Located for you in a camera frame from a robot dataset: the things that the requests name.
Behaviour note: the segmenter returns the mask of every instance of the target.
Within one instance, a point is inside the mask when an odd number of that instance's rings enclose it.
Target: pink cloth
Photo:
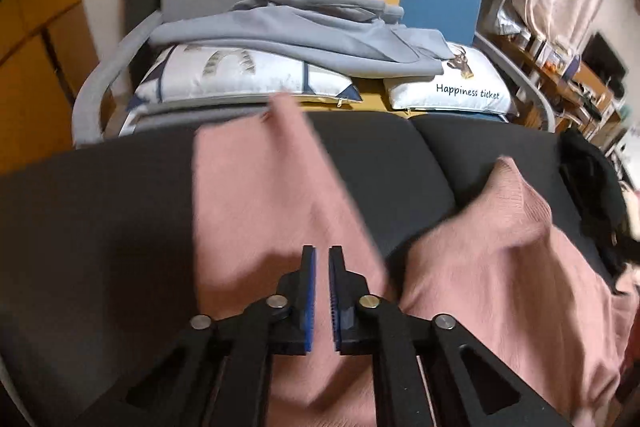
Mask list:
[[[367,357],[334,352],[328,248],[343,246],[372,293],[389,295],[385,268],[293,99],[275,97],[267,116],[202,128],[193,168],[202,312],[242,312],[297,268],[303,245],[317,248],[314,348],[275,360],[269,425],[375,425]],[[414,244],[401,307],[456,316],[565,417],[590,426],[615,390],[638,307],[626,274],[618,287],[626,294],[612,296],[501,158],[474,203]]]

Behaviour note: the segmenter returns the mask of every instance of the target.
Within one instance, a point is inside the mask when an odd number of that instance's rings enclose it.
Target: sofa cushion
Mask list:
[[[196,314],[192,153],[192,130],[149,131],[0,177],[0,353],[38,425],[69,425]]]
[[[455,211],[445,175],[414,126],[397,115],[331,111],[308,117],[401,286],[406,247]]]
[[[244,48],[178,44],[166,48],[129,101],[120,135],[149,114],[266,103],[277,92],[310,102],[362,102],[348,76],[313,64]]]
[[[437,159],[462,207],[475,198],[498,156],[511,156],[524,179],[545,198],[561,229],[590,266],[613,287],[593,241],[580,231],[580,216],[558,171],[558,135],[514,124],[427,114],[410,119]]]

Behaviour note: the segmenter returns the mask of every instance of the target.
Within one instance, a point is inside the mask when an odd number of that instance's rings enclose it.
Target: printed pillow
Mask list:
[[[460,60],[444,60],[444,74],[386,78],[385,88],[394,109],[463,110],[507,114],[514,112],[509,89],[494,65],[482,52],[449,42],[452,53],[466,57],[468,71]]]
[[[183,108],[221,103],[265,102],[290,92],[314,102],[361,102],[343,74],[301,60],[240,48],[179,44],[165,49],[129,104]]]

